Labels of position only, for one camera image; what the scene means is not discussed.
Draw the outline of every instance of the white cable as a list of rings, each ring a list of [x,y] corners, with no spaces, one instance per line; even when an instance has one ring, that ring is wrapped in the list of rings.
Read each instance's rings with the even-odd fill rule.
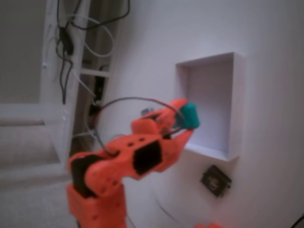
[[[55,29],[55,33],[56,33],[57,28],[60,26],[60,22],[63,21],[63,20],[65,20],[65,19],[71,18],[71,17],[81,17],[81,18],[83,18],[83,19],[87,19],[87,20],[89,20],[89,21],[91,21],[91,22],[94,22],[95,24],[99,24],[99,23],[100,23],[99,21],[97,21],[97,20],[95,20],[95,19],[92,19],[92,18],[89,18],[89,17],[84,16],[84,15],[80,15],[80,14],[68,14],[68,15],[65,15],[64,17],[62,17],[62,18],[58,21],[57,27],[56,27],[56,29]],[[103,27],[103,29],[109,34],[109,37],[111,38],[112,48],[111,48],[111,50],[110,50],[109,53],[104,54],[104,55],[98,54],[98,53],[94,52],[94,51],[87,45],[87,43],[85,42],[85,40],[83,41],[83,43],[84,43],[84,46],[88,49],[88,51],[91,52],[93,55],[95,55],[96,57],[99,57],[99,58],[104,58],[104,57],[109,57],[109,56],[112,55],[112,53],[113,53],[113,51],[114,51],[115,43],[114,43],[114,37],[113,37],[113,35],[111,34],[111,32],[107,29],[107,27],[106,27],[106,26],[101,26],[101,27]]]
[[[180,228],[185,228],[172,214],[170,214],[160,203],[157,195],[156,195],[156,192],[155,192],[155,189],[154,189],[154,186],[153,186],[153,183],[152,183],[152,177],[150,176],[150,179],[149,179],[149,184],[150,184],[150,187],[151,187],[151,192],[152,192],[152,195],[156,201],[156,204],[157,206],[162,210],[163,213],[165,213],[169,218],[171,218]]]
[[[86,106],[85,106],[85,111],[84,111],[84,125],[85,128],[87,129],[87,132],[95,139],[97,140],[97,137],[92,133],[92,130],[90,129],[89,125],[87,125],[87,116],[88,116],[88,112],[89,112],[89,108],[90,108],[90,103],[87,102]]]
[[[73,138],[81,137],[81,136],[88,136],[88,135],[91,135],[90,132],[83,132],[83,133],[73,135]]]
[[[90,90],[90,88],[87,87],[87,86],[83,83],[83,81],[80,80],[80,78],[77,76],[77,74],[76,74],[76,72],[75,72],[74,69],[72,69],[72,72],[73,72],[73,74],[74,74],[74,77],[79,81],[79,83],[82,84],[82,86],[83,86],[91,95],[93,95],[94,97],[96,97],[95,93],[94,93],[92,90]]]

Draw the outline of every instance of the orange 3d-printed part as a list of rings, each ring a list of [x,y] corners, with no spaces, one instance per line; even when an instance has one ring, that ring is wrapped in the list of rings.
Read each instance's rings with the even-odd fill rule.
[[[177,110],[187,103],[170,103]],[[81,228],[125,228],[123,177],[140,180],[152,171],[162,172],[179,159],[193,133],[185,129],[171,138],[176,112],[169,108],[148,113],[131,123],[133,134],[110,141],[97,152],[77,153],[69,159],[73,183],[67,187],[70,212]]]

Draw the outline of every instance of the wire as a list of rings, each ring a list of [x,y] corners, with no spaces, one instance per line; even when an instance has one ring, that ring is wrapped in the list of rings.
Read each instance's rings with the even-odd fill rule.
[[[84,82],[83,81],[81,81],[81,79],[79,78],[79,77],[77,77],[77,74],[75,73],[75,70],[72,70],[72,72],[73,72],[73,75],[74,75],[74,77],[79,81],[79,83],[93,96],[93,97],[95,97],[96,95],[95,95],[95,93],[92,91],[92,90],[90,90],[90,88],[89,87],[87,87],[85,84],[84,84]]]
[[[83,132],[73,135],[73,138],[91,135],[90,132]]]
[[[100,108],[99,113],[96,115],[95,124],[94,124],[94,130],[95,130],[96,139],[97,139],[98,143],[99,143],[100,146],[103,148],[103,150],[104,150],[107,154],[109,154],[110,156],[112,156],[112,157],[115,157],[115,156],[117,156],[118,154],[117,154],[117,153],[116,153],[116,154],[112,154],[112,153],[110,153],[110,152],[106,149],[105,145],[103,144],[103,142],[101,141],[101,139],[100,139],[100,137],[99,137],[99,134],[98,134],[98,131],[97,131],[97,129],[96,129],[96,126],[97,126],[97,122],[98,122],[98,119],[99,119],[99,115],[100,115],[100,113],[101,113],[105,108],[107,108],[108,106],[110,106],[110,105],[112,105],[112,104],[114,104],[114,103],[116,103],[116,102],[125,101],[125,100],[143,100],[143,101],[151,101],[151,102],[158,103],[158,104],[160,104],[160,105],[163,105],[163,106],[165,106],[165,107],[167,107],[167,108],[173,110],[177,115],[179,115],[179,117],[180,117],[181,120],[182,120],[182,123],[184,123],[184,121],[185,121],[185,119],[184,119],[183,115],[181,114],[181,112],[180,112],[179,110],[177,110],[175,107],[173,107],[172,105],[167,104],[167,103],[165,103],[165,102],[162,102],[162,101],[153,99],[153,98],[145,98],[145,97],[139,97],[139,96],[131,96],[131,97],[122,97],[122,98],[118,98],[118,99],[112,100],[112,101],[106,103],[104,106],[102,106],[102,107]],[[182,129],[183,129],[183,126],[180,126],[179,128],[177,128],[176,130],[173,130],[173,131],[170,132],[169,134],[175,134],[175,133],[179,132],[179,131],[182,130]]]
[[[60,88],[61,88],[61,94],[62,94],[62,103],[64,104],[64,93],[65,93],[65,89],[62,85],[62,75],[63,75],[63,70],[65,68],[65,64],[66,64],[66,61],[64,59],[65,57],[65,52],[63,51],[63,58],[62,58],[62,64],[61,64],[61,70],[60,70],[60,75],[59,75],[59,84],[60,84]]]
[[[77,5],[74,9],[74,13],[77,13],[79,7],[80,7],[80,3],[81,3],[81,0],[78,0],[77,2]],[[60,20],[59,20],[59,6],[60,6],[60,0],[57,0],[57,12],[56,12],[56,18],[57,18],[57,26],[56,26],[56,29],[55,29],[55,38],[56,38],[56,30],[60,28]],[[65,27],[64,27],[64,30],[67,29],[69,25],[69,21],[66,23]],[[62,93],[62,104],[65,105],[66,104],[66,97],[67,97],[67,83],[68,83],[68,79],[69,79],[69,76],[70,76],[70,71],[72,70],[73,68],[73,62],[69,59],[66,59],[65,58],[65,50],[64,50],[64,47],[62,48],[62,56],[59,54],[58,52],[58,45],[59,43],[61,42],[61,39],[59,38],[58,41],[57,41],[57,44],[56,44],[56,54],[59,58],[62,59],[62,66],[61,66],[61,70],[60,70],[60,77],[59,77],[59,83],[60,83],[60,88],[61,88],[61,93]],[[64,86],[62,85],[62,74],[63,74],[63,71],[64,71],[64,68],[65,68],[65,62],[68,62],[70,64],[70,67],[67,71],[67,74],[66,74],[66,80],[65,80],[65,84]]]
[[[59,22],[59,4],[60,4],[60,0],[57,0],[57,13],[56,13],[57,23]]]
[[[68,14],[68,15],[65,15],[64,17],[60,18],[60,20],[58,21],[58,24],[57,24],[57,28],[60,26],[60,22],[65,20],[65,19],[68,19],[68,18],[75,18],[75,17],[81,17],[83,19],[87,19],[91,22],[94,22],[94,23],[99,23],[97,20],[95,19],[92,19],[92,18],[89,18],[87,16],[84,16],[84,15],[80,15],[80,14]],[[109,51],[109,53],[107,54],[98,54],[96,52],[94,52],[89,46],[88,44],[85,42],[85,40],[83,40],[83,44],[84,46],[88,49],[89,52],[91,52],[94,56],[96,57],[99,57],[99,58],[104,58],[104,57],[109,57],[112,55],[113,51],[114,51],[114,48],[115,48],[115,41],[114,41],[114,37],[112,35],[112,33],[108,30],[108,28],[106,26],[102,26],[102,28],[109,34],[109,37],[111,39],[111,43],[112,43],[112,48],[111,50]]]
[[[304,214],[293,224],[291,228],[295,228],[304,219]]]
[[[131,9],[130,0],[127,0],[127,2],[128,2],[128,10],[122,16],[119,16],[119,17],[116,17],[116,18],[113,18],[113,19],[110,19],[110,20],[107,20],[107,21],[104,21],[104,22],[98,22],[98,24],[93,25],[93,26],[89,26],[89,27],[86,27],[86,28],[81,27],[79,25],[76,25],[74,22],[71,22],[71,25],[74,26],[74,27],[76,27],[76,28],[78,28],[78,29],[80,29],[80,30],[91,30],[91,29],[95,29],[95,28],[97,28],[99,26],[103,26],[103,25],[106,25],[106,24],[109,24],[109,23],[121,20],[121,19],[125,18],[126,16],[128,16],[129,13],[130,13],[130,9]]]
[[[185,228],[172,214],[170,214],[160,203],[160,201],[158,200],[158,197],[156,195],[155,189],[153,187],[152,184],[152,178],[150,177],[149,180],[150,186],[151,186],[151,191],[152,191],[152,195],[156,201],[157,206],[162,210],[163,213],[165,213],[169,218],[171,218],[176,224],[178,224],[181,228]]]
[[[129,221],[131,222],[131,224],[132,224],[133,228],[136,228],[136,226],[135,226],[135,224],[134,224],[133,220],[131,219],[131,217],[130,217],[129,215],[127,215],[127,216],[128,216]]]
[[[59,54],[59,52],[58,52],[58,44],[59,44],[59,42],[60,42],[60,40],[57,42],[57,45],[56,45],[56,53],[57,53],[57,55],[58,55],[59,58],[61,58],[63,61],[67,61],[70,64],[69,70],[67,71],[67,74],[66,74],[66,80],[65,80],[64,86],[62,86],[62,75],[59,78],[59,80],[60,80],[60,87],[62,88],[62,103],[65,105],[66,104],[66,96],[67,96],[67,82],[68,82],[68,78],[69,78],[69,75],[70,75],[70,71],[71,71],[71,69],[73,67],[73,62],[71,60],[65,58],[64,49],[63,49],[63,56],[61,56]]]

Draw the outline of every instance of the power adapter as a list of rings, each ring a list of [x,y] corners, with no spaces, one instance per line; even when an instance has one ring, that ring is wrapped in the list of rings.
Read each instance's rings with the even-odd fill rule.
[[[74,52],[74,45],[70,35],[64,27],[59,27],[59,38],[67,55],[71,56]]]

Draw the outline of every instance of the white wall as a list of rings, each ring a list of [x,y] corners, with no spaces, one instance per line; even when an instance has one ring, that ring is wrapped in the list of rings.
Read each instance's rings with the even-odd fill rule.
[[[137,227],[185,227],[215,221],[224,228],[289,228],[304,212],[304,1],[132,0],[122,23],[107,100],[138,95],[174,98],[175,63],[235,51],[247,61],[243,150],[230,163],[191,152],[161,175],[126,180]],[[105,137],[128,132],[136,103],[109,108]],[[215,199],[199,179],[210,165],[233,180]]]
[[[37,103],[46,0],[0,1],[0,103]]]

